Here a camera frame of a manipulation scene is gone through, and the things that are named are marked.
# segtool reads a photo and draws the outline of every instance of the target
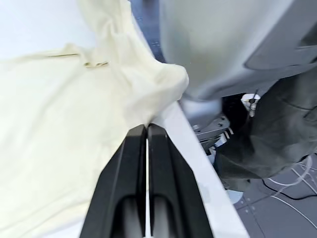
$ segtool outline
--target crumpled fabric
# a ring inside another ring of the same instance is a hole
[[[250,179],[289,170],[317,150],[317,68],[284,78],[259,100],[253,119],[216,151],[224,186],[245,191]]]
[[[35,237],[86,214],[100,172],[129,129],[188,85],[156,61],[127,0],[79,0],[98,45],[0,62],[0,237]]]

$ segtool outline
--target gray floor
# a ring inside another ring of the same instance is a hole
[[[313,160],[313,168],[317,169],[317,157],[313,156]],[[297,165],[295,170],[299,174],[302,174],[304,171],[300,167],[300,165]],[[317,171],[311,169],[310,174],[317,182]],[[297,178],[298,176],[294,172],[289,171],[275,176],[272,179],[280,183],[293,183]],[[317,190],[310,176],[306,177],[306,181]],[[275,190],[279,190],[282,187],[267,179],[265,179],[265,182]],[[289,187],[283,192],[294,198],[315,194],[304,182]],[[253,181],[252,187],[245,192],[243,198],[235,204],[238,214],[248,230],[250,237],[316,238],[317,230],[313,225],[291,207],[270,197],[270,195],[273,194],[275,194],[275,192],[267,189],[261,180]],[[301,201],[291,200],[281,194],[277,197],[294,206],[317,225],[317,197],[311,197]]]
[[[157,60],[164,62],[159,44],[159,0],[131,0],[133,14],[147,39]],[[317,157],[314,156],[313,167],[317,169]],[[304,171],[297,166],[296,171]],[[311,170],[317,182],[317,171]],[[292,183],[298,176],[292,171],[278,175],[273,179],[281,183]],[[310,177],[308,183],[316,190]],[[267,185],[279,190],[280,187],[267,179]],[[314,192],[304,182],[287,188],[283,192],[292,197],[313,195]],[[253,181],[251,188],[243,198],[235,204],[238,214],[248,230],[251,238],[317,238],[317,230],[300,214],[281,201],[270,197],[274,192],[267,189],[262,181]],[[291,200],[283,195],[279,198],[296,207],[311,221],[317,224],[317,197],[301,201]]]

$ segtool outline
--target white table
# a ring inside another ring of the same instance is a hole
[[[96,44],[76,0],[0,1],[0,60],[62,48],[72,42],[83,47]],[[247,238],[248,234],[194,132],[175,102],[154,123],[163,126],[192,168],[216,238]],[[47,238],[76,238],[84,217],[47,234]]]

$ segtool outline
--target dark gray cloth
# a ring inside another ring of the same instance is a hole
[[[228,189],[274,176],[317,149],[317,68],[275,83],[255,116],[216,151],[217,172]]]

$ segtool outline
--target cream cloth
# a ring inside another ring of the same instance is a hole
[[[98,46],[0,63],[0,237],[34,237],[84,216],[127,131],[179,99],[183,67],[156,61],[127,0],[79,0]]]

